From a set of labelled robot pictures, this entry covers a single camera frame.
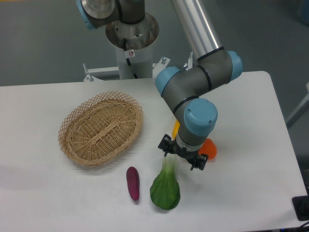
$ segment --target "blue joint cap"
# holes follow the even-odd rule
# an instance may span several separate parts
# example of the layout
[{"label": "blue joint cap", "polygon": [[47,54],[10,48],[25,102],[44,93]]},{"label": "blue joint cap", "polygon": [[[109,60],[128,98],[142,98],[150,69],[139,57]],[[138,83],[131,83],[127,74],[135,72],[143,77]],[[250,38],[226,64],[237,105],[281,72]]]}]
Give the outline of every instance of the blue joint cap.
[{"label": "blue joint cap", "polygon": [[196,98],[187,104],[183,113],[184,123],[197,136],[208,136],[218,119],[216,106],[204,98]]},{"label": "blue joint cap", "polygon": [[234,51],[227,51],[227,53],[230,55],[232,59],[233,64],[233,71],[230,81],[235,80],[237,77],[239,77],[243,71],[243,65],[241,58],[237,55]]},{"label": "blue joint cap", "polygon": [[82,17],[83,17],[83,20],[84,22],[86,23],[86,26],[89,30],[93,30],[93,29],[96,29],[89,21],[89,19],[87,18],[84,10],[83,10],[83,6],[81,4],[81,1],[80,0],[76,0],[76,5],[78,7],[78,10],[79,12],[81,13]]},{"label": "blue joint cap", "polygon": [[169,80],[178,72],[181,72],[177,67],[167,67],[162,70],[155,79],[155,86],[162,96],[165,86],[168,84]]}]

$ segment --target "wicker basket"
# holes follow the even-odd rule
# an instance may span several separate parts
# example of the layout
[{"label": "wicker basket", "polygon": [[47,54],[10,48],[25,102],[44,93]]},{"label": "wicker basket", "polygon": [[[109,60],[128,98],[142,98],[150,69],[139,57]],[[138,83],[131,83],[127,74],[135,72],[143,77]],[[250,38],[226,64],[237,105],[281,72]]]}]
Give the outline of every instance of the wicker basket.
[{"label": "wicker basket", "polygon": [[59,145],[73,161],[99,165],[130,146],[142,122],[143,111],[135,99],[121,92],[102,93],[65,118]]}]

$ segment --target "table surface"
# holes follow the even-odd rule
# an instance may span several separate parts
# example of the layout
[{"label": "table surface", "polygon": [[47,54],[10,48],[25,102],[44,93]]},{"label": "table surface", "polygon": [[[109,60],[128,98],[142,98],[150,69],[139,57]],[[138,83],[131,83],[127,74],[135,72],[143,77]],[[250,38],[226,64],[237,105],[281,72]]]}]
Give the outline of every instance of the table surface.
[{"label": "table surface", "polygon": [[[130,148],[96,168],[69,160],[58,145],[64,118],[101,92],[118,90],[144,111]],[[2,231],[210,231],[295,227],[291,198],[306,195],[292,144],[266,72],[245,72],[203,97],[218,109],[210,138],[218,155],[205,170],[178,159],[179,205],[156,208],[149,188],[161,170],[157,146],[175,118],[153,79],[0,87]],[[140,174],[140,200],[126,170]]]}]

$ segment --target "warning sticker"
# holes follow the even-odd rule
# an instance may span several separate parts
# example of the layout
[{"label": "warning sticker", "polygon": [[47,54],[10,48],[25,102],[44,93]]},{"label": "warning sticker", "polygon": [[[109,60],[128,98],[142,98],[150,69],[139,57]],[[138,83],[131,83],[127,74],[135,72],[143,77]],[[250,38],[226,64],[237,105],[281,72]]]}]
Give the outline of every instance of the warning sticker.
[{"label": "warning sticker", "polygon": [[132,57],[135,57],[135,52],[134,52],[134,50],[133,50],[133,49],[131,49],[131,50],[127,50],[127,51],[125,51],[125,57],[126,57],[126,58],[132,58]]}]

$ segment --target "orange object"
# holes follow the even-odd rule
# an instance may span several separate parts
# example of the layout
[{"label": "orange object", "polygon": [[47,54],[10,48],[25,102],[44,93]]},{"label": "orange object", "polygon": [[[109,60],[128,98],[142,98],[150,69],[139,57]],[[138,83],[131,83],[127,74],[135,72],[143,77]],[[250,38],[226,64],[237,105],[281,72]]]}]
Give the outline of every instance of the orange object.
[{"label": "orange object", "polygon": [[208,155],[208,159],[211,160],[216,157],[217,155],[217,147],[213,143],[211,139],[206,139],[205,142],[203,143],[202,147],[198,151],[198,153],[201,154],[206,154]]},{"label": "orange object", "polygon": [[174,129],[173,129],[173,132],[172,132],[172,137],[173,137],[173,139],[176,138],[176,135],[177,135],[179,126],[180,126],[180,124],[179,124],[179,122],[176,120]]}]

